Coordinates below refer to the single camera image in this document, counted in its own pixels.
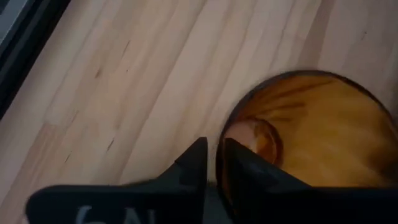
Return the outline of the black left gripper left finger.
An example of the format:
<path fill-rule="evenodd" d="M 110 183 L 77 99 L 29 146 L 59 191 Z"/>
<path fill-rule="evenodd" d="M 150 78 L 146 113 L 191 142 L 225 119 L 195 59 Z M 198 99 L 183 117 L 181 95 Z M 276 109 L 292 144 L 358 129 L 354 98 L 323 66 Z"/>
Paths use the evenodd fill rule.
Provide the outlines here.
<path fill-rule="evenodd" d="M 208 143 L 198 138 L 158 177 L 125 185 L 53 185 L 25 205 L 29 224 L 201 224 Z"/>

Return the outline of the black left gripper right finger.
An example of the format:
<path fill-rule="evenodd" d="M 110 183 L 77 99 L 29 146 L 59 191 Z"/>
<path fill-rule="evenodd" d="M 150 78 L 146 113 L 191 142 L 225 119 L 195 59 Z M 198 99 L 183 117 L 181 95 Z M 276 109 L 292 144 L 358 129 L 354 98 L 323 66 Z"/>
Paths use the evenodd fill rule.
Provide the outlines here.
<path fill-rule="evenodd" d="M 238 224 L 398 224 L 397 188 L 311 187 L 234 139 L 224 145 Z"/>

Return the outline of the brown wooden bowl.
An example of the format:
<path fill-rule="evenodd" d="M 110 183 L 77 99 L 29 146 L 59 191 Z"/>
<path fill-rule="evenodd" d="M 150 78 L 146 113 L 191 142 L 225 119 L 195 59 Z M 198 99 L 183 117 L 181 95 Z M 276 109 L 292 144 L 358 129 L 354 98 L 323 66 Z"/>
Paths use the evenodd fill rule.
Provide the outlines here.
<path fill-rule="evenodd" d="M 229 207 L 228 138 L 311 187 L 398 189 L 398 125 L 367 89 L 334 73 L 282 73 L 255 86 L 229 114 L 216 181 L 238 224 Z"/>

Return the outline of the black aluminium table frame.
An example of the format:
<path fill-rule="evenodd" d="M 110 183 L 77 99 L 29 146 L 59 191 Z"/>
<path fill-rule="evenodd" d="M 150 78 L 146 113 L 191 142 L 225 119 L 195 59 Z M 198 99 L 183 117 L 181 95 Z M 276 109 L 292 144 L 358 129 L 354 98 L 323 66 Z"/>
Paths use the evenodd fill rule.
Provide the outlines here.
<path fill-rule="evenodd" d="M 71 0 L 0 0 L 0 120 Z"/>

